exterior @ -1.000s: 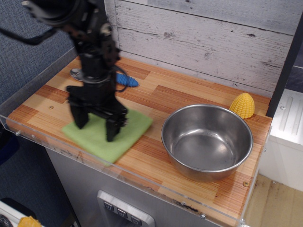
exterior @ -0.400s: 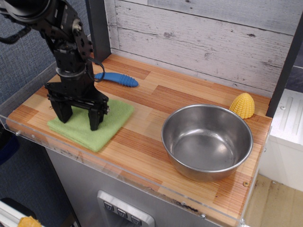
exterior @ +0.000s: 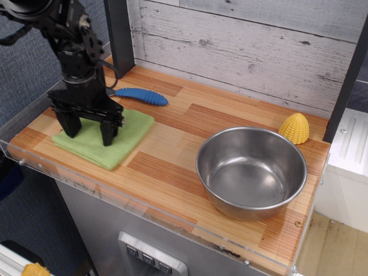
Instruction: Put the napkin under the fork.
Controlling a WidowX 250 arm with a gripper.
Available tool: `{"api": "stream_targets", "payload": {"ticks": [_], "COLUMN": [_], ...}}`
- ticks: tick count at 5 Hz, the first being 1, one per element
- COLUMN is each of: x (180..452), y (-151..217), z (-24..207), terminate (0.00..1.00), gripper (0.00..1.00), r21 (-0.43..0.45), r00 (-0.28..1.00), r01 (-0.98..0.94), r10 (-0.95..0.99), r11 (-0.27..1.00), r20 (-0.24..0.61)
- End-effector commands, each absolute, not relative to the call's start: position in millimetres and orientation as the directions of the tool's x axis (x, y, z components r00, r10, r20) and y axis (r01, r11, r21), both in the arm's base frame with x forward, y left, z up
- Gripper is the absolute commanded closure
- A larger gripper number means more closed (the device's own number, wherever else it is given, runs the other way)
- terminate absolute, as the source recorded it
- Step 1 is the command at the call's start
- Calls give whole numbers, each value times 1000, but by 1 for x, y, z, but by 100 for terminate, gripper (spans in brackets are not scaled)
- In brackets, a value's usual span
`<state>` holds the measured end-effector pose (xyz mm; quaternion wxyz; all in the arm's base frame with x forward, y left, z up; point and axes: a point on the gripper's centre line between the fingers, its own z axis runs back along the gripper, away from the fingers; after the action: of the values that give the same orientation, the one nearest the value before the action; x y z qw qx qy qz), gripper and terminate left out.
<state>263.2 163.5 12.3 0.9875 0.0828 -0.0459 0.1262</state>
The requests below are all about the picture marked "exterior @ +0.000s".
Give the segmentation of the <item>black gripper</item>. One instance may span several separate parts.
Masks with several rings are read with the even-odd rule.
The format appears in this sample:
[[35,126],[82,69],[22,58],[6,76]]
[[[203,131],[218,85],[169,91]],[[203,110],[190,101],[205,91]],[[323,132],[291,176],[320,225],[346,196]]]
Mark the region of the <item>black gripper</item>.
[[84,84],[67,83],[64,89],[48,93],[53,111],[66,135],[74,138],[80,131],[80,118],[98,121],[104,146],[110,146],[123,127],[123,107],[106,93],[106,87],[97,79]]

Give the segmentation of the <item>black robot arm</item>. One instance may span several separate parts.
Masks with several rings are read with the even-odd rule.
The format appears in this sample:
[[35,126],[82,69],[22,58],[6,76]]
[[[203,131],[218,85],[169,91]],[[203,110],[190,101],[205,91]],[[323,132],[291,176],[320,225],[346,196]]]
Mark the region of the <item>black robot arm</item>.
[[101,59],[102,41],[92,29],[91,19],[79,1],[1,1],[1,15],[23,27],[4,39],[11,46],[31,29],[40,30],[61,66],[64,90],[48,93],[57,120],[69,137],[80,131],[81,118],[100,123],[105,146],[112,144],[123,126],[123,107],[107,95]]

